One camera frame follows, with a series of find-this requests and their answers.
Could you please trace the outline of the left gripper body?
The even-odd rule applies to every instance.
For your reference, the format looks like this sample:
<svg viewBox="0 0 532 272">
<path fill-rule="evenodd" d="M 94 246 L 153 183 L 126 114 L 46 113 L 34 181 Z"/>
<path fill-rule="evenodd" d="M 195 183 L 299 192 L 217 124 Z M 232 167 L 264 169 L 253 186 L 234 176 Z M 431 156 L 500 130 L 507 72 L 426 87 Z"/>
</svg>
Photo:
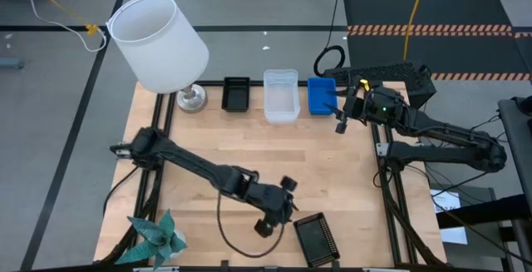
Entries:
<svg viewBox="0 0 532 272">
<path fill-rule="evenodd" d="M 261 184 L 251 181 L 247 190 L 247 203 L 264 213 L 263 219 L 258 219 L 255 231 L 262 237 L 267 238 L 273 233 L 273 228 L 280 223 L 281 214 L 290 213 L 293 210 L 288 205 L 288 198 L 293 197 L 293 192 L 298 183 L 294 179 L 284 176 L 280 186 Z"/>
</svg>

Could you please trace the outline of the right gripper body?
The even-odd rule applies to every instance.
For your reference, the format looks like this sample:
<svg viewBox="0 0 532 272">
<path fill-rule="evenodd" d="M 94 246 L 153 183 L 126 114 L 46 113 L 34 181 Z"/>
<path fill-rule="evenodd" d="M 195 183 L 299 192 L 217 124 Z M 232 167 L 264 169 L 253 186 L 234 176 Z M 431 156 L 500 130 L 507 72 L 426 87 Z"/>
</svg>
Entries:
<svg viewBox="0 0 532 272">
<path fill-rule="evenodd" d="M 336 118 L 336 133 L 345 133 L 348 119 L 360 121 L 364 126 L 372 122 L 394 127 L 401 122 L 406 102 L 399 91 L 382 86 L 371 87 L 370 82 L 364 78 L 355 78 L 343 90 L 348 90 L 341 110 L 347 118 Z"/>
</svg>

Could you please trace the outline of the blue slotted plastic basket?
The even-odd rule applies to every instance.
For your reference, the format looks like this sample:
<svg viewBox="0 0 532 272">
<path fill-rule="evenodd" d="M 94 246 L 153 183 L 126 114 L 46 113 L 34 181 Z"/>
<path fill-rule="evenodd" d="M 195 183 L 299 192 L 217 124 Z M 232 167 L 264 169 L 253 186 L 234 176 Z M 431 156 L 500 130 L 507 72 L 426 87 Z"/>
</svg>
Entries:
<svg viewBox="0 0 532 272">
<path fill-rule="evenodd" d="M 336 81 L 333 78 L 310 77 L 307 80 L 308 110 L 313 116 L 330 116 L 333 111 L 328 107 L 337 107 Z"/>
</svg>

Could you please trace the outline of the black slotted plastic basket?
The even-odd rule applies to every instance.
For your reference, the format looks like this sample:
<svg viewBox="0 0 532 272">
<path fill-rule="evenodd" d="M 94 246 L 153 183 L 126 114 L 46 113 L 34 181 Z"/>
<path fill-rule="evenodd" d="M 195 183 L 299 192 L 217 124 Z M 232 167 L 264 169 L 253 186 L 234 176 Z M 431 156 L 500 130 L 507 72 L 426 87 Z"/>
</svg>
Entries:
<svg viewBox="0 0 532 272">
<path fill-rule="evenodd" d="M 249 77 L 226 77 L 221 108 L 227 112 L 246 112 L 249 109 L 249 93 Z"/>
<path fill-rule="evenodd" d="M 293 227 L 308 268 L 317 268 L 340 259 L 324 213 L 319 212 L 296 220 Z"/>
</svg>

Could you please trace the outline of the clear plastic bin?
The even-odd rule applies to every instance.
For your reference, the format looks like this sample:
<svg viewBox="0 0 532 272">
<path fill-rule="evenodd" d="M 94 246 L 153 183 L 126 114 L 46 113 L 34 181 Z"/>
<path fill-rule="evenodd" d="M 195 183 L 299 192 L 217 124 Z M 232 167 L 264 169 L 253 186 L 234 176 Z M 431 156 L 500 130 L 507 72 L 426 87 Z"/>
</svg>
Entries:
<svg viewBox="0 0 532 272">
<path fill-rule="evenodd" d="M 293 124 L 300 113 L 298 72 L 268 69 L 264 72 L 264 116 L 272 125 Z"/>
</svg>

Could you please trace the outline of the black perforated metal box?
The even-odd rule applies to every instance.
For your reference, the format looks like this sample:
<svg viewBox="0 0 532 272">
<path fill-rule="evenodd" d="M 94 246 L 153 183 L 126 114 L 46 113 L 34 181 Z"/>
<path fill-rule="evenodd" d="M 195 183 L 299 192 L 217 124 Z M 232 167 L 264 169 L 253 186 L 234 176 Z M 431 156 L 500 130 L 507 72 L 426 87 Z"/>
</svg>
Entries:
<svg viewBox="0 0 532 272">
<path fill-rule="evenodd" d="M 436 94 L 430 68 L 416 62 L 401 62 L 377 67 L 340 67 L 327 69 L 322 77 L 334 78 L 338 85 L 346 85 L 349 79 L 360 76 L 369 82 L 403 82 L 410 104 L 416 109 Z"/>
</svg>

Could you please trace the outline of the black hazard-striped floor mat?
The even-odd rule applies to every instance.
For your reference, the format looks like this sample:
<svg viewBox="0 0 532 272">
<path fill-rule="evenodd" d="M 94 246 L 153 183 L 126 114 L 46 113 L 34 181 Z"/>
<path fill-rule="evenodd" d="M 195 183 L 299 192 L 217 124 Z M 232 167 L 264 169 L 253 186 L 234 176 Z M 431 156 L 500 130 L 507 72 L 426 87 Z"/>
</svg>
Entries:
<svg viewBox="0 0 532 272">
<path fill-rule="evenodd" d="M 354 67 L 402 60 L 435 80 L 532 81 L 532 27 L 500 0 L 343 0 Z"/>
</svg>

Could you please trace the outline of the white paper sheet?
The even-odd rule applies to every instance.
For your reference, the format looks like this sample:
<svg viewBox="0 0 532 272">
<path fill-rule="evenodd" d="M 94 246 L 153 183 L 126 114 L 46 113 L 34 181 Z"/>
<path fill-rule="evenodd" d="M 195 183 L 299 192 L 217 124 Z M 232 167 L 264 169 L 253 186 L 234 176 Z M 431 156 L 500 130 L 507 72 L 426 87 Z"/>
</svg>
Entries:
<svg viewBox="0 0 532 272">
<path fill-rule="evenodd" d="M 431 189 L 431 195 L 435 201 L 434 209 L 437 214 L 441 213 L 443 210 L 461 208 L 461 200 L 459 199 L 460 196 L 458 193 Z M 441 239 L 444 243 L 458 245 L 468 244 L 465 227 L 441 229 Z"/>
</svg>

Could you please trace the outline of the potted plant white pot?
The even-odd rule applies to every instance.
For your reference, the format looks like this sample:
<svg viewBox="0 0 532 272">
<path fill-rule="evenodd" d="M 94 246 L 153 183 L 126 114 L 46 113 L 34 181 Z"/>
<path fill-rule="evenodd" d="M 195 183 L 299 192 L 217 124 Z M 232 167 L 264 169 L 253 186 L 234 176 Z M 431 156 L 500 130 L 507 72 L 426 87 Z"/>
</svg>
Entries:
<svg viewBox="0 0 532 272">
<path fill-rule="evenodd" d="M 126 251 L 116 265 L 133 263 L 140 260 L 155 258 L 153 270 L 159 269 L 170 257 L 187 248 L 184 240 L 175 233 L 175 221 L 167 210 L 156 225 L 149 220 L 128 217 L 133 228 L 144 238 L 144 241 Z"/>
</svg>

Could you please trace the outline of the black metal beam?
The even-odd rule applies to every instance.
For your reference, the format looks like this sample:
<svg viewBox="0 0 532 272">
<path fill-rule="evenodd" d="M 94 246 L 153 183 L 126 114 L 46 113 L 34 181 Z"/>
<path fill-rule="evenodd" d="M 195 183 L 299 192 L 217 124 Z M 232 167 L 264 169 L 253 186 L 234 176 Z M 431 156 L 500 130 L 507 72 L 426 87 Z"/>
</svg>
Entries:
<svg viewBox="0 0 532 272">
<path fill-rule="evenodd" d="M 532 218 L 532 205 L 529 205 L 524 194 L 444 210 L 436 215 L 440 229 L 529 218 Z"/>
</svg>

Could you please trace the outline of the table lamp white shade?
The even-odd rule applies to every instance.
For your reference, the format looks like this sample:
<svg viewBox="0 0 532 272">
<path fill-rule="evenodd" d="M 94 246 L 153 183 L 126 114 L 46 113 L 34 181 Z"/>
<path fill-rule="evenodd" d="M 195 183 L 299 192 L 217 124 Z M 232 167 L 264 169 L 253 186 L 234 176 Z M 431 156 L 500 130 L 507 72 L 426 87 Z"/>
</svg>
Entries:
<svg viewBox="0 0 532 272">
<path fill-rule="evenodd" d="M 175 0 L 130 0 L 106 26 L 147 91 L 174 93 L 188 113 L 205 108 L 207 92 L 195 82 L 208 66 L 209 50 Z"/>
</svg>

